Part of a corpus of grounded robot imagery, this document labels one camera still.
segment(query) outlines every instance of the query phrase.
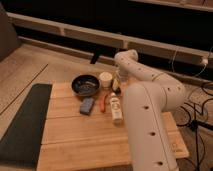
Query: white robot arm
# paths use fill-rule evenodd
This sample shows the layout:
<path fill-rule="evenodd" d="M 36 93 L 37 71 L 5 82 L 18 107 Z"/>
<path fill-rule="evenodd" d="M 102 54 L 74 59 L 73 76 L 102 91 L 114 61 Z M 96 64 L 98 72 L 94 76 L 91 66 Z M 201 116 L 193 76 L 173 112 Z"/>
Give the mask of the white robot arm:
<path fill-rule="evenodd" d="M 140 82 L 124 92 L 123 114 L 134 171 L 178 171 L 162 120 L 162 112 L 180 106 L 185 87 L 175 78 L 137 62 L 135 50 L 115 55 L 118 76 L 128 73 Z"/>

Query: blue sponge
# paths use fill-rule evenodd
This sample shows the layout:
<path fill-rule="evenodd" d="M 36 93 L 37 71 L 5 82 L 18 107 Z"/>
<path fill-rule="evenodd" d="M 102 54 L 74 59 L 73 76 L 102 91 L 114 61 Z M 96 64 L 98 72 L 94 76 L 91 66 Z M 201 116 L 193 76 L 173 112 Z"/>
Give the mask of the blue sponge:
<path fill-rule="evenodd" d="M 80 106 L 80 113 L 84 115 L 89 115 L 93 107 L 93 104 L 94 104 L 94 99 L 92 97 L 84 98 Z"/>

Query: floor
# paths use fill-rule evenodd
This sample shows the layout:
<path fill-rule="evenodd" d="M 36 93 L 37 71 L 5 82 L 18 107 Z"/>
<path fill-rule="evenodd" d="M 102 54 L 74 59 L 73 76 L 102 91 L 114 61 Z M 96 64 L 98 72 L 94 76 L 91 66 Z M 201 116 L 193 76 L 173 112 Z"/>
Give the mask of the floor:
<path fill-rule="evenodd" d="M 89 60 L 58 53 L 55 51 L 23 44 L 19 49 L 0 63 L 0 138 L 4 135 L 7 127 L 13 119 L 17 109 L 24 100 L 31 86 L 35 83 L 54 83 L 71 82 L 77 75 L 100 72 L 114 71 L 115 67 L 103 63 L 90 65 Z M 190 99 L 202 103 L 210 98 L 201 89 L 192 85 L 186 85 L 187 92 L 190 94 L 194 89 Z M 213 101 L 207 103 L 208 122 L 213 123 Z M 183 123 L 186 115 L 181 108 L 173 111 L 177 123 Z M 206 115 L 199 117 L 205 120 Z M 188 128 L 180 128 L 185 143 L 190 151 L 189 159 L 195 163 L 195 143 L 194 133 Z M 201 171 L 208 171 L 213 167 L 213 133 L 203 128 L 199 130 L 203 137 L 206 155 L 201 164 Z M 202 143 L 199 143 L 201 155 L 203 152 Z M 182 159 L 178 160 L 180 170 L 190 171 L 193 164 Z M 0 166 L 1 171 L 33 171 L 34 168 L 22 168 L 14 166 Z"/>

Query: white bottle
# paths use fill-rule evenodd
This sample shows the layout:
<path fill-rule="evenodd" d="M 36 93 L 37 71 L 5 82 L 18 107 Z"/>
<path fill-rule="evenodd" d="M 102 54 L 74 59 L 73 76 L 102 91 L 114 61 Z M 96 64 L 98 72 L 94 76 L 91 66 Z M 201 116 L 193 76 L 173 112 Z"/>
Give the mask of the white bottle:
<path fill-rule="evenodd" d="M 111 93 L 110 95 L 110 107 L 112 112 L 112 120 L 114 124 L 120 124 L 123 121 L 123 115 L 121 111 L 120 100 L 116 96 L 115 93 Z"/>

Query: dark gray mat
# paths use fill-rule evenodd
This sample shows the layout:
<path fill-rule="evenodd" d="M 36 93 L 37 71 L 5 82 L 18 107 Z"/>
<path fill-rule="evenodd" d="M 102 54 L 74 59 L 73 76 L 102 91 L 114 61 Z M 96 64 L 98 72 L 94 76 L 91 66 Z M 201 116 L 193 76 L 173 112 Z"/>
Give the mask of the dark gray mat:
<path fill-rule="evenodd" d="M 51 89 L 33 85 L 0 141 L 0 162 L 36 166 Z"/>

